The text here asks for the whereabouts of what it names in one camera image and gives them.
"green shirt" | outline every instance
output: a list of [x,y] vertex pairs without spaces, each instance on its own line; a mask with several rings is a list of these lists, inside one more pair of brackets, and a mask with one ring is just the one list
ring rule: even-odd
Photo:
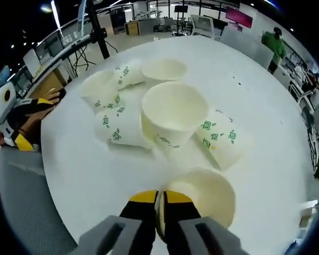
[[278,65],[280,59],[285,58],[286,51],[283,47],[283,42],[280,38],[275,39],[273,33],[265,32],[262,35],[261,42],[274,52],[273,62],[275,64]]

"desk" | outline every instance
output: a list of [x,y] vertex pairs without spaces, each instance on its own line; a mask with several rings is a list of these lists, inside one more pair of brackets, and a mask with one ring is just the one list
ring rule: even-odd
[[26,97],[29,98],[40,98],[46,93],[48,93],[52,88],[60,90],[65,87],[67,82],[62,77],[58,67],[61,65],[62,61],[58,61],[47,72],[38,75],[34,78],[34,82],[27,88]]
[[[283,254],[297,236],[299,205],[306,201],[305,173],[313,169],[299,106],[259,64],[202,36],[136,46],[106,59],[87,76],[133,58],[147,63],[166,57],[185,62],[189,69],[185,82],[254,136],[248,154],[224,172],[237,199],[229,230],[251,255]],[[147,153],[98,141],[93,133],[94,113],[79,98],[82,82],[76,79],[66,86],[65,98],[41,125],[47,183],[60,217],[77,242],[108,215],[119,215],[135,193],[161,188],[188,166],[210,166],[199,150],[182,155],[180,170],[173,170],[156,150]],[[146,90],[145,85],[132,86],[121,98],[127,104],[140,104]],[[167,254],[158,237],[152,254]]]
[[131,21],[125,24],[125,30],[130,36],[144,36],[153,33],[154,26],[158,23],[158,19]]

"paper cup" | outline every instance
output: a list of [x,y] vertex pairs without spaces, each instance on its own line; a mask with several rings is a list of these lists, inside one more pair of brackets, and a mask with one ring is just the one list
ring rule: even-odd
[[120,106],[98,113],[94,131],[102,141],[147,149],[153,146],[143,135],[140,111],[136,107]]
[[210,111],[196,135],[221,169],[235,164],[252,144],[251,137],[218,110]]
[[[225,228],[230,227],[236,210],[236,195],[228,180],[215,169],[195,167],[173,179],[165,190],[188,196],[201,217],[211,217]],[[159,202],[159,225],[164,233],[164,196]]]
[[197,89],[181,82],[165,82],[149,89],[142,100],[146,123],[159,145],[178,148],[196,131],[208,114],[208,103]]
[[110,82],[113,71],[99,71],[86,78],[82,84],[80,97],[98,113],[106,108],[121,104],[116,84]]
[[117,82],[118,89],[125,88],[128,85],[144,82],[145,77],[142,74],[141,61],[139,59],[133,59],[127,64],[116,68],[114,81]]
[[188,71],[185,63],[175,59],[161,59],[143,65],[144,76],[161,81],[180,80]]

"cup opening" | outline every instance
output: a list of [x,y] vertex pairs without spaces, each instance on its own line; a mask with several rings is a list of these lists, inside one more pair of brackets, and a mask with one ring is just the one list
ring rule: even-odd
[[205,98],[194,87],[165,82],[148,90],[142,100],[142,110],[157,126],[181,131],[202,123],[209,109]]
[[175,59],[165,58],[148,63],[142,67],[144,76],[155,80],[179,80],[186,74],[188,67]]

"cup rim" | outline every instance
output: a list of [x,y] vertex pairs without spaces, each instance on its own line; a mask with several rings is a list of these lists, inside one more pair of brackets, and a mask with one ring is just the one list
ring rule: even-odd
[[[180,75],[180,76],[177,76],[175,78],[165,79],[165,78],[159,78],[159,77],[157,77],[155,75],[148,75],[148,73],[145,72],[145,70],[147,70],[147,68],[149,68],[154,63],[156,63],[156,62],[159,63],[159,62],[162,62],[162,61],[172,61],[172,62],[177,62],[179,64],[182,64],[182,66],[184,66],[183,74]],[[161,59],[154,59],[154,60],[150,61],[149,63],[143,64],[142,67],[141,67],[141,72],[142,72],[142,74],[145,77],[148,77],[148,78],[154,79],[154,80],[158,80],[158,81],[178,81],[188,72],[188,66],[183,61],[177,60],[175,58],[161,58]]]
[[[184,82],[182,82],[182,81],[167,81],[167,82],[160,83],[160,84],[158,84],[158,85],[153,86],[152,88],[150,88],[150,89],[145,93],[145,95],[143,96],[142,101],[141,101],[141,110],[142,110],[142,112],[144,113],[144,115],[145,115],[152,123],[154,123],[155,125],[160,126],[160,127],[162,127],[162,128],[165,128],[165,129],[168,129],[168,128],[162,126],[161,123],[159,123],[159,122],[157,122],[157,121],[154,121],[152,118],[150,118],[150,117],[146,114],[146,111],[144,110],[144,103],[145,103],[145,98],[146,98],[147,94],[148,94],[149,92],[152,92],[152,91],[158,89],[158,88],[161,87],[161,86],[168,86],[168,85],[171,85],[171,86],[176,86],[176,85],[177,85],[177,86],[186,86],[186,87],[189,87],[189,88],[193,89],[195,92],[197,92],[197,93],[201,96],[201,98],[203,99],[203,101],[204,101],[204,103],[205,103],[205,106],[206,106],[206,112],[205,112],[204,116],[201,116],[201,118],[200,118],[200,120],[199,120],[199,123],[202,123],[203,120],[206,119],[206,117],[208,116],[208,113],[209,113],[209,104],[208,104],[208,101],[207,101],[207,100],[205,99],[205,97],[198,91],[198,89],[196,89],[195,87],[192,87],[192,86],[188,86],[188,85],[186,85],[186,84],[185,84]],[[193,129],[193,128],[197,127],[198,125],[190,125],[190,126],[189,126],[188,128],[186,128],[185,130]],[[181,129],[177,129],[177,128],[170,128],[170,130],[173,130],[173,131],[182,131]]]

